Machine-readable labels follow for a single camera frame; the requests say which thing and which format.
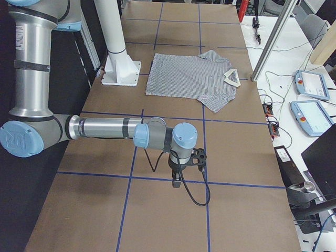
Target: blue tape line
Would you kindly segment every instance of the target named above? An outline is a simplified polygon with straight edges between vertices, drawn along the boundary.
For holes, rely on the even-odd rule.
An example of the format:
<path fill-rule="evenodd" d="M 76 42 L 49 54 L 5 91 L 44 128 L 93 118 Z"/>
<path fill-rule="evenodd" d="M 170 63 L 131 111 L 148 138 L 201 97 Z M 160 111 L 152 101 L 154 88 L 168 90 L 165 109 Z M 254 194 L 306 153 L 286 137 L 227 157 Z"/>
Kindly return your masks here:
<path fill-rule="evenodd" d="M 202 24 L 240 25 L 240 23 L 225 23 L 225 22 L 202 22 Z"/>
<path fill-rule="evenodd" d="M 137 150 L 137 147 L 134 148 L 134 155 L 133 155 L 133 160 L 132 160 L 131 172 L 130 172 L 130 177 L 129 177 L 129 180 L 128 180 L 127 192 L 126 192 L 126 197 L 125 197 L 125 202 L 124 202 L 124 208 L 123 208 L 123 211 L 122 211 L 121 223 L 120 223 L 120 228 L 119 228 L 118 242 L 117 242 L 117 247 L 115 249 L 116 252 L 119 251 L 119 247 L 120 247 L 120 240 L 121 240 L 122 229 L 123 229 L 124 220 L 125 220 L 125 214 L 126 214 L 128 196 L 129 196 L 130 188 L 131 188 L 131 181 L 132 181 L 132 173 L 133 173 L 134 163 L 135 163 L 135 156 L 137 154 L 136 150 Z"/>
<path fill-rule="evenodd" d="M 198 45 L 180 45 L 180 44 L 164 44 L 164 43 L 142 43 L 142 42 L 125 42 L 126 44 L 137 44 L 137 45 L 157 45 L 157 46 L 196 46 Z"/>
<path fill-rule="evenodd" d="M 108 114 L 110 116 L 117 115 L 117 116 L 125 116 L 125 117 L 140 117 L 139 114 L 122 114 L 122 113 L 108 113 L 108 112 L 93 112 L 93 111 L 82 111 L 82 113 L 86 114 Z"/>
<path fill-rule="evenodd" d="M 241 187 L 271 188 L 271 189 L 286 189 L 284 186 L 277 186 L 277 185 L 252 185 L 252 184 L 222 183 L 222 182 L 208 182 L 208 184 L 210 184 L 210 185 L 241 186 Z"/>
<path fill-rule="evenodd" d="M 96 177 L 115 177 L 118 179 L 135 179 L 135 180 L 154 180 L 154 181 L 167 181 L 171 182 L 169 178 L 160 178 L 160 177 L 139 177 L 139 176 L 125 176 L 125 175 L 114 175 L 114 174 L 102 174 L 102 173 L 85 173 L 85 172 L 65 172 L 58 171 L 57 174 L 66 174 L 66 175 L 77 175 L 77 176 L 96 176 Z M 204 184 L 203 181 L 196 180 L 186 180 L 188 183 L 194 184 Z M 224 183 L 224 182 L 208 182 L 212 185 L 227 185 L 227 186 L 242 186 L 242 187 L 260 187 L 260 188 L 273 188 L 273 189 L 285 189 L 284 186 L 274 186 L 274 185 L 252 185 L 252 184 L 239 184 L 239 183 Z"/>
<path fill-rule="evenodd" d="M 201 12 L 199 10 L 200 8 L 200 4 L 198 4 L 198 29 L 199 29 L 199 50 L 200 50 L 200 54 L 202 54 L 202 33 L 201 33 Z"/>
<path fill-rule="evenodd" d="M 117 116 L 126 116 L 126 117 L 141 117 L 139 114 L 123 114 L 123 113 L 108 113 L 108 112 L 93 112 L 93 111 L 82 111 L 86 114 L 108 114 L 108 115 L 117 115 Z M 161 117 L 155 115 L 143 115 L 144 118 L 152 117 Z M 184 118 L 184 117 L 161 117 L 163 119 L 175 119 L 175 120 L 189 120 L 189 121 L 203 121 L 203 119 L 198 118 Z M 267 125 L 266 122 L 243 122 L 243 121 L 228 121 L 228 120 L 215 120 L 215 119 L 204 119 L 206 122 L 227 122 L 227 123 L 244 123 L 244 124 L 257 124 L 257 125 Z"/>
<path fill-rule="evenodd" d="M 203 117 L 203 145 L 204 151 L 206 154 L 206 131 L 205 131 L 205 111 L 204 111 L 204 104 L 202 104 L 202 117 Z M 205 177 L 208 180 L 208 172 L 207 167 L 205 169 Z M 209 197 L 209 193 L 205 188 L 205 198 Z M 207 242 L 208 242 L 208 252 L 211 252 L 211 239 L 210 239 L 210 212 L 209 212 L 209 205 L 206 205 L 206 232 L 207 232 Z"/>
<path fill-rule="evenodd" d="M 144 115 L 145 118 L 152 118 L 152 117 L 159 117 L 155 115 Z M 197 119 L 197 118 L 183 118 L 183 117 L 160 117 L 163 119 L 176 119 L 176 120 L 191 120 L 191 121 L 202 121 L 203 119 Z"/>
<path fill-rule="evenodd" d="M 141 18 L 121 18 L 121 20 L 159 21 L 159 19 L 141 19 Z M 240 25 L 240 23 L 227 23 L 227 22 L 200 22 L 200 21 L 183 21 L 183 20 L 160 20 L 160 21 L 161 22 L 177 22 L 177 23 L 202 23 L 202 24 Z"/>
<path fill-rule="evenodd" d="M 159 23 L 157 25 L 157 30 L 156 30 L 156 37 L 155 37 L 155 42 L 154 42 L 154 49 L 156 48 L 156 41 L 158 40 L 158 34 L 159 34 L 159 28 L 160 28 L 160 21 L 161 21 L 161 15 L 162 15 L 162 10 L 163 10 L 163 2 L 162 2 L 162 5 L 161 5 L 161 11 L 160 11 L 160 17 L 159 17 Z"/>
<path fill-rule="evenodd" d="M 113 175 L 113 174 L 102 174 L 102 173 L 86 173 L 86 172 L 63 172 L 57 171 L 57 174 L 69 174 L 69 175 L 82 175 L 82 176 L 96 176 L 96 177 L 117 177 L 119 179 L 129 179 L 129 176 L 125 175 Z"/>
<path fill-rule="evenodd" d="M 169 178 L 159 178 L 159 177 L 132 177 L 132 179 L 136 179 L 136 180 L 153 180 L 153 181 L 167 181 L 167 182 L 171 182 L 172 180 L 170 180 Z"/>

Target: power strip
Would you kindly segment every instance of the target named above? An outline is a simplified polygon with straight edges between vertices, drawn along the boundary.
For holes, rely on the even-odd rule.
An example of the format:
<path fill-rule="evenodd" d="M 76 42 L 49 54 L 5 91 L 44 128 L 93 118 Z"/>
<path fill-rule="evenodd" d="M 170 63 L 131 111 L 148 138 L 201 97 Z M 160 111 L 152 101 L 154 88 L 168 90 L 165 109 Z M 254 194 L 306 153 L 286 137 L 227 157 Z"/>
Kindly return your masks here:
<path fill-rule="evenodd" d="M 273 110 L 272 110 L 271 105 L 264 103 L 262 104 L 262 108 L 264 110 L 266 117 L 268 117 L 268 115 L 273 116 Z M 269 134 L 271 135 L 273 139 L 280 136 L 279 130 L 274 124 L 272 124 L 271 122 L 268 122 L 267 127 L 268 127 Z"/>

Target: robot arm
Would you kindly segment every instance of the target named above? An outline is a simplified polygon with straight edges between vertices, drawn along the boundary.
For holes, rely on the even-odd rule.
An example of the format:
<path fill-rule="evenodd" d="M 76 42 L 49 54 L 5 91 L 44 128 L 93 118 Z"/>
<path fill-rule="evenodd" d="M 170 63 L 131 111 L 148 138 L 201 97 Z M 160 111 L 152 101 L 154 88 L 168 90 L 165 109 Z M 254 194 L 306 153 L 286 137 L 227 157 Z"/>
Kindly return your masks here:
<path fill-rule="evenodd" d="M 94 0 L 107 40 L 110 64 L 117 83 L 138 75 L 127 55 L 116 1 Z M 53 114 L 48 108 L 51 31 L 81 29 L 80 0 L 7 0 L 16 21 L 16 100 L 10 121 L 0 128 L 0 143 L 12 155 L 29 157 L 58 142 L 80 137 L 133 139 L 134 145 L 170 153 L 173 185 L 181 183 L 180 171 L 187 165 L 204 169 L 205 154 L 194 149 L 197 131 L 189 123 L 174 129 L 161 118 L 107 119 Z M 107 7 L 112 13 L 107 14 Z M 111 24 L 113 33 L 107 34 Z"/>

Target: cable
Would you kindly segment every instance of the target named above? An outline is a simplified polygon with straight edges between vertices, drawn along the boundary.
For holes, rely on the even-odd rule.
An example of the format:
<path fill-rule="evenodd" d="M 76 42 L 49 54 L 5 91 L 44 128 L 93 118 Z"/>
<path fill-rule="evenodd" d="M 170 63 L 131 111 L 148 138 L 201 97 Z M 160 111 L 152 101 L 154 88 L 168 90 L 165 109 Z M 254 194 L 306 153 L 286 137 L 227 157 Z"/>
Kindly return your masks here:
<path fill-rule="evenodd" d="M 322 198 L 322 197 L 325 198 L 325 197 L 327 197 L 327 196 L 332 196 L 332 195 L 335 195 L 335 194 L 330 193 L 330 194 L 324 194 L 324 195 L 321 195 L 321 196 L 317 196 L 317 197 L 311 199 L 310 201 L 303 202 L 303 203 L 301 203 L 300 205 L 292 206 L 290 209 L 307 208 L 307 207 L 303 207 L 302 205 L 303 205 L 303 204 L 308 204 L 308 203 L 310 203 L 310 202 L 312 202 L 312 201 L 314 201 L 314 200 L 316 200 L 316 199 L 318 199 L 318 198 Z"/>
<path fill-rule="evenodd" d="M 293 144 L 293 138 L 292 138 L 292 136 L 291 136 L 286 130 L 284 130 L 282 127 L 279 126 L 279 129 L 282 129 L 283 131 L 285 131 L 285 132 L 289 135 L 289 137 L 290 137 L 290 144 L 289 144 L 287 147 L 285 147 L 286 149 L 288 149 L 288 148 L 291 147 L 291 145 Z"/>
<path fill-rule="evenodd" d="M 125 139 L 125 138 L 98 138 L 98 137 L 95 137 L 96 139 L 114 139 L 114 140 L 117 140 L 117 139 Z"/>
<path fill-rule="evenodd" d="M 304 45 L 310 43 L 311 41 L 318 39 L 319 37 L 321 37 L 321 36 L 323 36 L 323 35 L 325 35 L 325 33 L 323 33 L 323 34 L 321 34 L 321 35 L 318 35 L 316 38 L 313 38 L 313 39 L 309 40 L 308 42 L 303 43 L 302 45 L 295 46 L 295 47 L 292 47 L 292 48 L 290 48 L 290 49 L 272 50 L 272 51 L 291 51 L 291 50 L 293 50 L 293 49 L 296 49 L 296 48 L 299 48 L 299 47 L 301 47 L 301 46 L 304 46 Z M 252 47 L 252 46 L 248 46 L 248 47 L 246 47 L 246 48 L 251 48 L 251 49 L 256 49 L 256 50 L 263 50 L 263 49 L 264 49 L 264 48 L 258 48 L 258 47 Z"/>
<path fill-rule="evenodd" d="M 300 219 L 300 220 L 296 220 L 294 219 L 294 221 L 296 221 L 297 223 L 295 223 L 294 225 L 298 225 L 298 226 L 301 226 L 303 225 L 305 222 L 318 222 L 317 219 Z"/>
<path fill-rule="evenodd" d="M 324 102 L 326 102 L 326 103 L 328 103 L 328 104 L 331 104 L 331 105 L 333 105 L 333 106 L 336 106 L 335 103 L 331 103 L 331 102 L 328 102 L 328 101 L 324 101 Z"/>
<path fill-rule="evenodd" d="M 187 186 L 187 183 L 185 182 L 184 180 L 184 176 L 183 176 L 183 172 L 182 172 L 182 169 L 181 169 L 181 164 L 180 164 L 180 158 L 178 157 L 178 153 L 176 151 L 173 151 L 173 150 L 170 150 L 170 153 L 177 159 L 177 165 L 178 165 L 178 172 L 180 173 L 181 175 L 181 179 L 182 179 L 182 182 L 183 182 L 183 185 L 189 195 L 189 197 L 191 198 L 191 200 L 197 205 L 197 206 L 206 206 L 209 204 L 210 202 L 210 198 L 211 198 L 211 193 L 210 193 L 210 188 L 209 188 L 209 185 L 208 185 L 208 181 L 205 177 L 205 169 L 203 168 L 201 170 L 201 173 L 202 173 L 202 177 L 204 179 L 204 183 L 205 183 L 205 187 L 206 187 L 206 190 L 207 190 L 207 199 L 206 199 L 206 202 L 205 203 L 199 203 L 195 200 L 195 198 L 193 197 L 193 195 L 191 194 L 188 186 Z"/>
<path fill-rule="evenodd" d="M 317 240 L 315 241 L 315 246 L 313 247 L 312 252 L 315 252 L 315 250 L 316 250 L 316 247 L 317 247 L 317 244 L 319 243 L 319 240 L 320 240 L 320 237 L 321 237 L 321 235 L 322 235 L 324 226 L 326 225 L 326 223 L 327 223 L 327 221 L 329 220 L 329 218 L 331 218 L 331 217 L 334 216 L 334 215 L 336 215 L 336 213 L 333 213 L 333 214 L 329 215 L 328 218 L 324 221 L 324 223 L 323 223 L 323 225 L 322 225 L 322 227 L 321 227 L 319 236 L 317 237 Z"/>
<path fill-rule="evenodd" d="M 273 104 L 273 99 L 272 99 L 272 97 L 271 96 L 269 96 L 268 94 L 262 94 L 262 95 L 259 95 L 259 96 L 265 96 L 265 97 L 268 97 L 269 99 L 271 99 L 271 102 L 270 102 L 270 105 L 272 105 Z"/>
<path fill-rule="evenodd" d="M 320 68 L 320 67 L 323 67 L 323 66 L 315 67 L 315 68 L 313 68 L 313 69 L 311 69 L 311 70 L 308 70 L 308 72 L 312 72 L 312 71 L 314 71 L 314 70 L 316 70 L 316 69 L 318 69 L 318 68 Z"/>
<path fill-rule="evenodd" d="M 160 158 L 161 158 L 162 155 L 163 155 L 163 152 L 160 153 L 160 155 L 159 155 L 159 157 L 158 157 L 158 159 L 157 159 L 157 161 L 156 161 L 155 167 L 153 167 L 152 162 L 151 162 L 151 160 L 150 160 L 150 158 L 149 158 L 149 156 L 148 156 L 147 150 L 144 149 L 144 151 L 145 151 L 147 160 L 148 160 L 148 162 L 149 162 L 149 165 L 150 165 L 151 168 L 152 168 L 152 171 L 153 171 L 153 172 L 156 172 L 156 168 L 158 168 L 158 164 L 159 164 Z"/>
<path fill-rule="evenodd" d="M 263 92 L 265 92 L 265 94 L 267 94 L 267 92 L 266 92 L 266 90 L 265 89 L 261 89 L 261 88 L 258 88 L 258 91 L 263 91 Z"/>

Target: white pole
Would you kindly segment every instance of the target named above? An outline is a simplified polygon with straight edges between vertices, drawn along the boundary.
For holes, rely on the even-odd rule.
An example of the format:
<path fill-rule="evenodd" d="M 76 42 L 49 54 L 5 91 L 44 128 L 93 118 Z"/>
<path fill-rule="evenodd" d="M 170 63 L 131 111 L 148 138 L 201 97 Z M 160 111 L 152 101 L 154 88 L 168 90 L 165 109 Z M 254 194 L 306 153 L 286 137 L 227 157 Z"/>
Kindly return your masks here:
<path fill-rule="evenodd" d="M 103 84 L 136 86 L 141 63 L 127 54 L 117 0 L 94 0 L 109 57 Z"/>

